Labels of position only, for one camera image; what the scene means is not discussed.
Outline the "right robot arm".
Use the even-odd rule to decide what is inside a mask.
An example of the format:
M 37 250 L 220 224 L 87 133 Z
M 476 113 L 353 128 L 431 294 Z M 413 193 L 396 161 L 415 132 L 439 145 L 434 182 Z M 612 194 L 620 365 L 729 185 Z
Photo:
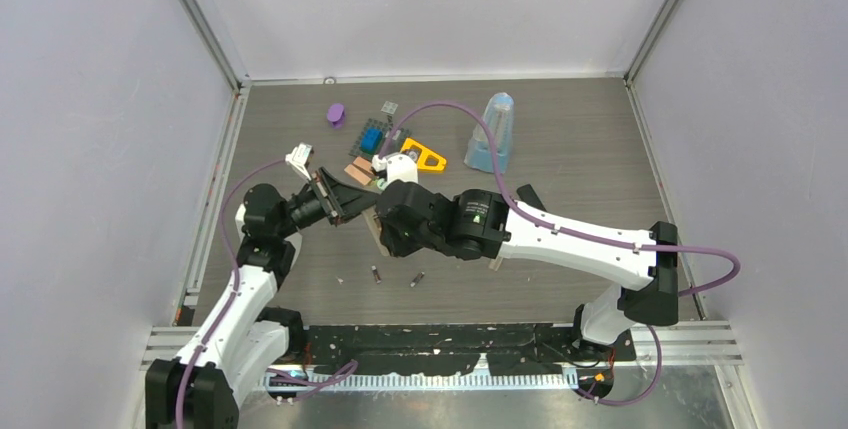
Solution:
M 447 198 L 396 181 L 378 196 L 380 242 L 393 257 L 430 249 L 461 260 L 520 259 L 582 271 L 610 281 L 578 307 L 570 334 L 574 352 L 596 359 L 635 324 L 679 321 L 676 229 L 608 228 L 556 216 L 525 202 L 469 189 Z

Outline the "beige battery compartment cover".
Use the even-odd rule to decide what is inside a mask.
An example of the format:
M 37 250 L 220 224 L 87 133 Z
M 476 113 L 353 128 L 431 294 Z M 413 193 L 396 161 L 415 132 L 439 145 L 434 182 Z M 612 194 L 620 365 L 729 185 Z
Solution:
M 489 269 L 492 271 L 498 271 L 503 263 L 504 258 L 501 256 L 493 258 L 489 263 Z

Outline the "white remote control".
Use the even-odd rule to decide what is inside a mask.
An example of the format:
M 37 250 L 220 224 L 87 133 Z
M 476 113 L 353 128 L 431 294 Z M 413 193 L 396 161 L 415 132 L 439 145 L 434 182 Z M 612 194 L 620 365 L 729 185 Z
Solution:
M 361 214 L 365 224 L 372 235 L 372 238 L 377 246 L 378 251 L 383 257 L 389 257 L 388 248 L 381 242 L 381 223 L 376 214 L 375 208 L 370 207 Z

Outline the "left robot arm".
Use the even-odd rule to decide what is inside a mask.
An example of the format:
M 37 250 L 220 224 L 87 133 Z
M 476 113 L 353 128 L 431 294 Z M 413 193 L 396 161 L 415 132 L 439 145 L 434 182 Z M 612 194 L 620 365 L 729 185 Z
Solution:
M 146 427 L 237 427 L 245 399 L 270 366 L 305 354 L 300 313 L 270 305 L 299 256 L 301 230 L 320 221 L 343 225 L 377 197 L 325 168 L 290 198 L 267 183 L 248 189 L 236 214 L 240 245 L 227 249 L 232 271 L 225 290 L 189 342 L 146 371 Z

